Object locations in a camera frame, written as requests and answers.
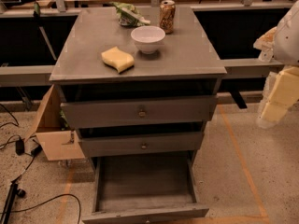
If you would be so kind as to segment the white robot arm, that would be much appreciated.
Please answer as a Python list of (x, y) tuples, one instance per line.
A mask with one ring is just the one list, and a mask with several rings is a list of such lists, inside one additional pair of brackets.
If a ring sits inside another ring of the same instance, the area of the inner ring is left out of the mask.
[(279, 73), (270, 73), (264, 84), (257, 125), (266, 129), (277, 125), (299, 100), (299, 1), (253, 47), (261, 51), (261, 62), (275, 59), (284, 64)]

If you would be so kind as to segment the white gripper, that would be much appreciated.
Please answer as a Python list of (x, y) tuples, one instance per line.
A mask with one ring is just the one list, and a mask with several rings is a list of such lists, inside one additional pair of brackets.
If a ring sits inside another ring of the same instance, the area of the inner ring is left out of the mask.
[(256, 124), (263, 129), (277, 125), (287, 114), (286, 108), (299, 100), (299, 67), (286, 66), (280, 72), (270, 72), (263, 88)]

